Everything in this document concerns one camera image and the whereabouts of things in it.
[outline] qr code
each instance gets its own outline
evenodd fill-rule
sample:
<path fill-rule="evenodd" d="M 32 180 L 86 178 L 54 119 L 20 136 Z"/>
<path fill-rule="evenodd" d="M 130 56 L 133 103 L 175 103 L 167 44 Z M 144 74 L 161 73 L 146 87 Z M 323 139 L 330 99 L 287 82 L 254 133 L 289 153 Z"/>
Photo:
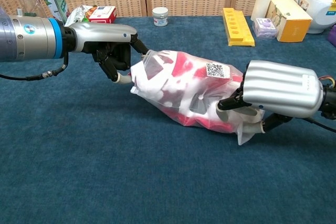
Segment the qr code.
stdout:
<path fill-rule="evenodd" d="M 206 64 L 206 74 L 211 77 L 218 78 L 229 78 L 230 68 L 229 66 L 218 64 L 218 63 L 207 63 Z"/>

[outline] black cable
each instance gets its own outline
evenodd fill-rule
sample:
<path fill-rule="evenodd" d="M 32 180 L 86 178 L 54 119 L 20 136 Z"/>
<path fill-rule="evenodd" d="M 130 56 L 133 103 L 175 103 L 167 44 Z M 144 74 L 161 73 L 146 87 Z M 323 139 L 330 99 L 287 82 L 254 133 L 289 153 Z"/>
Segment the black cable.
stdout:
<path fill-rule="evenodd" d="M 319 123 L 319 122 L 315 121 L 313 118 L 303 118 L 303 119 L 305 121 L 309 122 L 309 123 L 313 123 L 313 124 L 315 124 L 317 126 L 320 126 L 320 127 L 324 128 L 324 129 L 328 130 L 328 131 L 336 133 L 336 129 L 330 128 L 330 127 L 328 127 L 328 126 L 326 126 L 326 125 L 324 125 L 322 123 Z"/>
<path fill-rule="evenodd" d="M 50 71 L 44 72 L 36 76 L 27 76 L 27 77 L 12 77 L 12 76 L 5 76 L 3 74 L 0 74 L 0 78 L 7 79 L 7 80 L 14 80 L 14 81 L 38 81 L 38 80 L 46 79 L 48 77 L 57 76 L 59 73 L 63 72 L 67 68 L 68 63 L 69 63 L 68 54 L 65 53 L 63 65 L 59 69 L 50 70 Z"/>

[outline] blue ring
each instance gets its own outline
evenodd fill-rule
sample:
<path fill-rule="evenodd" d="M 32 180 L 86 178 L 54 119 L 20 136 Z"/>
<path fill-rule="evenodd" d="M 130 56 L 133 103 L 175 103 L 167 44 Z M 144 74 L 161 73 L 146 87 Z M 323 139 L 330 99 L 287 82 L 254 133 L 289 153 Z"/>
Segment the blue ring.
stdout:
<path fill-rule="evenodd" d="M 62 55 L 62 43 L 63 43 L 61 29 L 59 28 L 59 25 L 55 19 L 48 18 L 48 20 L 53 26 L 53 29 L 55 32 L 55 38 L 56 38 L 56 51 L 55 51 L 54 59 L 59 59 L 61 58 L 61 55 Z"/>

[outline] blue carpet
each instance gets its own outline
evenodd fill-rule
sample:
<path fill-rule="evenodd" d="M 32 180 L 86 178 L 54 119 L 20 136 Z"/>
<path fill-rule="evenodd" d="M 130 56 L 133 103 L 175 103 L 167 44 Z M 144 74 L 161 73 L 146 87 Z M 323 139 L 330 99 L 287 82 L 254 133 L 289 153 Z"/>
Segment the blue carpet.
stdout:
<path fill-rule="evenodd" d="M 256 39 L 252 48 L 228 47 L 221 17 L 170 17 L 161 28 L 150 17 L 116 23 L 135 27 L 150 49 L 241 71 L 262 59 L 336 75 L 328 31 L 293 44 Z M 1 63 L 0 73 L 61 64 Z M 130 88 L 85 54 L 71 54 L 57 77 L 0 80 L 0 223 L 335 222 L 335 134 L 292 120 L 238 146 L 236 135 L 182 127 Z"/>

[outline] red box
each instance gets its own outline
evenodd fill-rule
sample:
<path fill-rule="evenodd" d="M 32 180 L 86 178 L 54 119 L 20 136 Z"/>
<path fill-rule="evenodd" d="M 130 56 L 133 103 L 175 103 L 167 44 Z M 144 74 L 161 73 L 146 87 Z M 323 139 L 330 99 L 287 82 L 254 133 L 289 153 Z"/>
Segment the red box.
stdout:
<path fill-rule="evenodd" d="M 90 22 L 113 23 L 117 16 L 115 6 L 98 6 L 89 17 Z"/>

